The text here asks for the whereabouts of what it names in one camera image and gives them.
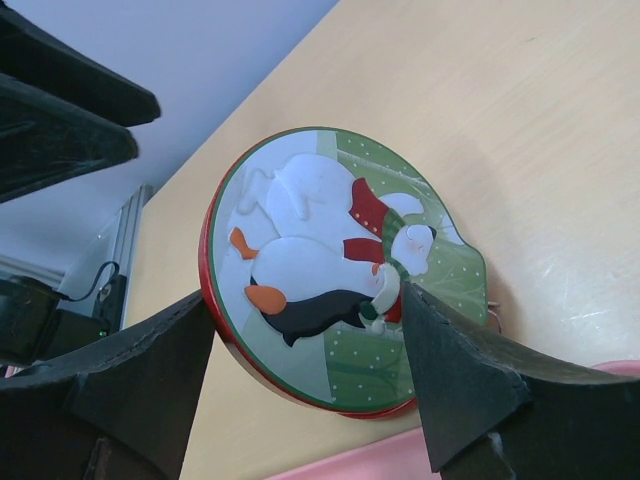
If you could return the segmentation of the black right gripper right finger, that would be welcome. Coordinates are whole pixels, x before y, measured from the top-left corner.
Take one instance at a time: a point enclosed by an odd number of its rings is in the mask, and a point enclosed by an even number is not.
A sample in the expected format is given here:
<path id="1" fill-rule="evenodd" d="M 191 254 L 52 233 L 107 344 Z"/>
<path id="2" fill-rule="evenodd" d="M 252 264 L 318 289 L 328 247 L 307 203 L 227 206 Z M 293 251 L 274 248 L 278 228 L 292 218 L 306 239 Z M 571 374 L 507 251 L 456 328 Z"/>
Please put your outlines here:
<path id="1" fill-rule="evenodd" d="M 635 479 L 639 382 L 539 353 L 402 289 L 432 470 L 444 479 Z"/>

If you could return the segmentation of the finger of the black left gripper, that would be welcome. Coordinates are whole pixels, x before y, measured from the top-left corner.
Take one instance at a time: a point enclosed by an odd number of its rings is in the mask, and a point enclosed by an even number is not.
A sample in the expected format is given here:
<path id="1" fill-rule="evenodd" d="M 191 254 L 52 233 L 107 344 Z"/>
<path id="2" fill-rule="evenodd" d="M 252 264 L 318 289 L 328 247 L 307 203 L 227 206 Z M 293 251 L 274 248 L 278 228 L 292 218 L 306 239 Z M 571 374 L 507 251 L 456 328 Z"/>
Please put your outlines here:
<path id="1" fill-rule="evenodd" d="M 91 60 L 13 9 L 1 11 L 1 72 L 113 123 L 159 118 L 152 92 Z"/>
<path id="2" fill-rule="evenodd" d="M 126 128 L 1 76 L 3 203 L 137 156 Z"/>

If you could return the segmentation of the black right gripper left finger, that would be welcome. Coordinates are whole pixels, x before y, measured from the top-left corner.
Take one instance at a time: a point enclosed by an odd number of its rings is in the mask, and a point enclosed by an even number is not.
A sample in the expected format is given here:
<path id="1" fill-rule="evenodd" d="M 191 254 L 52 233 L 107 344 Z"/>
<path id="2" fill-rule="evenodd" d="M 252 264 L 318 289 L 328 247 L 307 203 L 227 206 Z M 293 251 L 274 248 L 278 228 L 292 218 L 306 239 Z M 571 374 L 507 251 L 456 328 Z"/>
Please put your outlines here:
<path id="1" fill-rule="evenodd" d="M 2 380 L 2 478 L 179 478 L 213 339 L 196 291 Z"/>

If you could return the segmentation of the red embossed tin lid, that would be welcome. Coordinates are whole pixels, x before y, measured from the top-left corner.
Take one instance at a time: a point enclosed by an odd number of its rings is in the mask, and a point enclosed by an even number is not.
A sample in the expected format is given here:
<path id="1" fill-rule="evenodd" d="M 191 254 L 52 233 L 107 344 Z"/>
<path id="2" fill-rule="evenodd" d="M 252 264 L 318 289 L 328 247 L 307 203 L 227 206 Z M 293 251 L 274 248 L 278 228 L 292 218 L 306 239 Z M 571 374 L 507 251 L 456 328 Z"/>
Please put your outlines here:
<path id="1" fill-rule="evenodd" d="M 199 244 L 205 302 L 257 380 L 351 418 L 415 406 L 408 285 L 489 317 L 486 263 L 405 159 L 344 129 L 301 127 L 247 149 L 223 176 Z"/>

